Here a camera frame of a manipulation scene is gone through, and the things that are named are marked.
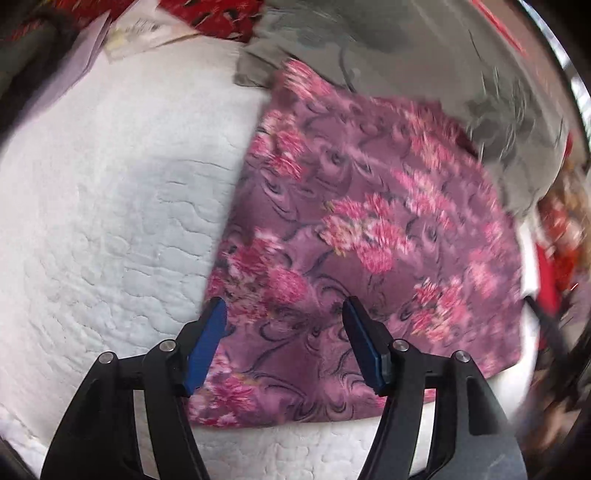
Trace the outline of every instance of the blue gripper pad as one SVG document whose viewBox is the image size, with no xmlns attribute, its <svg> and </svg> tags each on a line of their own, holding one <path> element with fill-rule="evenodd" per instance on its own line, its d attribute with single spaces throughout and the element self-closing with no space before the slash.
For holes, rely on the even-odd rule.
<svg viewBox="0 0 591 480">
<path fill-rule="evenodd" d="M 349 297 L 343 303 L 343 325 L 365 383 L 378 395 L 385 395 L 393 380 L 388 348 L 393 338 L 388 329 L 370 319 L 356 297 Z"/>
<path fill-rule="evenodd" d="M 220 299 L 209 317 L 199 319 L 199 321 L 201 320 L 205 320 L 205 328 L 187 359 L 184 387 L 189 394 L 192 394 L 205 382 L 217 346 L 226 331 L 228 320 L 226 303 Z"/>
</svg>

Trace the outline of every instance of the gray fabric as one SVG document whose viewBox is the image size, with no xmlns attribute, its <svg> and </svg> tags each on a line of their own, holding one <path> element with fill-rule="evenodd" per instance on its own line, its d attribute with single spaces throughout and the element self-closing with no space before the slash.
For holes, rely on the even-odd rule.
<svg viewBox="0 0 591 480">
<path fill-rule="evenodd" d="M 271 0 L 235 82 L 268 87 L 290 56 L 358 93 L 440 101 L 516 215 L 545 195 L 560 169 L 562 114 L 469 0 Z"/>
</svg>

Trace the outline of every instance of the pink flower pattern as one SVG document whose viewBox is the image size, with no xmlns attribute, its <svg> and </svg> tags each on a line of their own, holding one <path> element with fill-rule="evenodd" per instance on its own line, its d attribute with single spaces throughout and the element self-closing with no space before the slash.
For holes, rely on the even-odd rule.
<svg viewBox="0 0 591 480">
<path fill-rule="evenodd" d="M 288 61 L 207 284 L 228 331 L 188 402 L 192 422 L 380 415 L 343 333 L 349 295 L 424 352 L 467 349 L 486 376 L 514 364 L 519 249 L 470 149 L 439 105 L 365 98 Z"/>
</svg>

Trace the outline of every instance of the white quilted mattress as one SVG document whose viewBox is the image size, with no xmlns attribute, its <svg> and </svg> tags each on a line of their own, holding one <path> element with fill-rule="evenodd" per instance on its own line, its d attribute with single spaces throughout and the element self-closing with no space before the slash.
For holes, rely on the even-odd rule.
<svg viewBox="0 0 591 480">
<path fill-rule="evenodd" d="M 37 471 L 102 351 L 145 353 L 200 310 L 267 98 L 233 85 L 239 48 L 202 37 L 114 64 L 101 54 L 0 153 L 0 433 L 32 449 Z M 535 360 L 537 327 L 526 313 L 522 330 L 522 361 L 492 381 L 509 415 Z M 214 480 L 348 479 L 377 424 L 194 432 Z M 429 433 L 426 420 L 416 469 Z"/>
</svg>

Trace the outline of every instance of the metal screw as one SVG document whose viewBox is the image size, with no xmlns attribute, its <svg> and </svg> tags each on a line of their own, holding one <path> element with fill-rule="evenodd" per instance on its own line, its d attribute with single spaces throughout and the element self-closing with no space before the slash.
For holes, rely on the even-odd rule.
<svg viewBox="0 0 591 480">
<path fill-rule="evenodd" d="M 470 354 L 468 352 L 465 352 L 464 350 L 458 350 L 456 352 L 456 360 L 459 360 L 463 364 L 468 363 L 471 359 L 472 357 L 470 356 Z"/>
<path fill-rule="evenodd" d="M 165 340 L 160 344 L 160 349 L 163 352 L 172 352 L 176 348 L 177 344 L 174 340 Z"/>
<path fill-rule="evenodd" d="M 406 340 L 402 340 L 401 338 L 394 340 L 393 346 L 394 349 L 398 350 L 399 352 L 406 352 L 406 350 L 408 350 L 408 342 Z"/>
<path fill-rule="evenodd" d="M 115 356 L 113 355 L 113 352 L 104 352 L 99 355 L 99 362 L 102 364 L 110 364 L 114 358 Z"/>
</svg>

